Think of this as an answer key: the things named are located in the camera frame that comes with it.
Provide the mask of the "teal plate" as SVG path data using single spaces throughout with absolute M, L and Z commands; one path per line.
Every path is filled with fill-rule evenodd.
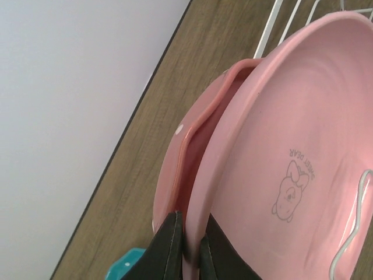
M 145 251 L 145 248 L 130 249 L 120 259 L 118 259 L 110 266 L 105 276 L 105 280 L 122 279 L 131 270 L 131 268 L 141 259 Z

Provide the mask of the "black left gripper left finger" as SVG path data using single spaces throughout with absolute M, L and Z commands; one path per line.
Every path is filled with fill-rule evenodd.
M 169 213 L 144 255 L 122 279 L 182 279 L 182 222 L 181 212 Z

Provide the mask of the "light pink plate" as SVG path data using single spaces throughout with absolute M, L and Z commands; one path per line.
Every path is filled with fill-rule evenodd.
M 349 279 L 372 218 L 372 23 L 303 27 L 244 80 L 204 152 L 185 222 L 185 279 L 214 217 L 262 279 Z

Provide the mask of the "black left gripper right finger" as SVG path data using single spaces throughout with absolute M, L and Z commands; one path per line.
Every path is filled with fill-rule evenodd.
M 239 256 L 213 216 L 200 242 L 199 278 L 259 280 L 260 276 Z

